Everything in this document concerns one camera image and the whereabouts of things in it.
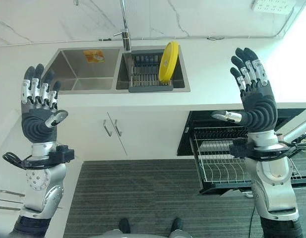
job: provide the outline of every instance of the cabinet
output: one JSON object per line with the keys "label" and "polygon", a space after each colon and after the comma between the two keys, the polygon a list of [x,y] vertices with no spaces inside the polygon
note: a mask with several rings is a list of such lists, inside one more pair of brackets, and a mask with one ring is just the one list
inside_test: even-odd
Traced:
{"label": "cabinet", "polygon": [[82,160],[172,159],[188,114],[125,110],[69,113],[58,127],[58,141],[73,148]]}
{"label": "cabinet", "polygon": [[107,112],[69,112],[69,116],[58,126],[58,141],[74,149],[75,155],[84,161],[126,158]]}
{"label": "cabinet", "polygon": [[174,159],[188,111],[109,112],[130,159]]}
{"label": "cabinet", "polygon": [[[0,206],[20,209],[22,207],[22,204],[14,203],[14,202],[7,202],[7,201],[0,201]],[[19,216],[18,210],[13,211],[13,210],[0,209],[0,235],[2,237],[5,237],[5,235],[7,235],[9,232],[13,230],[13,227],[15,225],[15,222],[18,216]]]}

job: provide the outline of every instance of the dish rack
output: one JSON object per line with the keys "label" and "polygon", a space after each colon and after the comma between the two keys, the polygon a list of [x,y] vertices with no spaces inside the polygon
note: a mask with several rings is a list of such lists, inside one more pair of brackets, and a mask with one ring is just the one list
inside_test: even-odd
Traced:
{"label": "dish rack", "polygon": [[[190,145],[202,185],[201,194],[223,194],[229,189],[251,189],[245,160],[234,158],[229,149],[233,139],[246,137],[246,134],[247,130],[239,126],[197,127],[192,130]],[[293,187],[306,185],[306,177],[301,176],[294,163],[291,182]]]}
{"label": "dish rack", "polygon": [[162,55],[132,56],[131,80],[129,92],[172,91],[172,80],[169,83],[159,81],[158,72]]}

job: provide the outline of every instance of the person's feet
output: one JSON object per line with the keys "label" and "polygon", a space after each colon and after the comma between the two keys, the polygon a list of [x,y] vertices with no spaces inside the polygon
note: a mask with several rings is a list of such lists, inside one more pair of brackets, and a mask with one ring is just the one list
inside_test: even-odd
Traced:
{"label": "person's feet", "polygon": [[183,221],[180,218],[176,218],[173,221],[171,233],[175,230],[182,230],[183,229]]}
{"label": "person's feet", "polygon": [[119,223],[119,230],[124,234],[130,234],[131,228],[129,227],[128,219],[122,218]]}

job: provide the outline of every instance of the gray carpet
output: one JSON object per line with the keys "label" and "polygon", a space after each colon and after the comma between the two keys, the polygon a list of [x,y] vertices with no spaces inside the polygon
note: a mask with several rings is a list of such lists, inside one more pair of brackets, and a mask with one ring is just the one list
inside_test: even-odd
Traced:
{"label": "gray carpet", "polygon": [[[296,164],[306,174],[306,157]],[[82,166],[65,238],[86,238],[116,229],[127,217],[133,233],[167,236],[181,217],[194,238],[246,238],[253,200],[199,195],[194,160],[88,161]],[[306,189],[295,190],[306,237]],[[255,211],[252,238],[261,238]]]}

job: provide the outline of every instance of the dishwasher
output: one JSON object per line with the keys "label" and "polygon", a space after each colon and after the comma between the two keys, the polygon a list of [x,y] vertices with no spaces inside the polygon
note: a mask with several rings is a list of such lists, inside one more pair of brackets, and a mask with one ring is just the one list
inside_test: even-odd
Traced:
{"label": "dishwasher", "polygon": [[[278,109],[275,131],[304,110]],[[235,158],[229,149],[233,139],[247,137],[247,129],[230,122],[217,121],[210,116],[212,112],[190,112],[177,155],[194,156],[201,194],[221,195],[230,189],[250,191],[251,180],[246,171],[245,159]],[[306,176],[300,173],[292,156],[289,159],[293,165],[292,187],[306,186]]]}

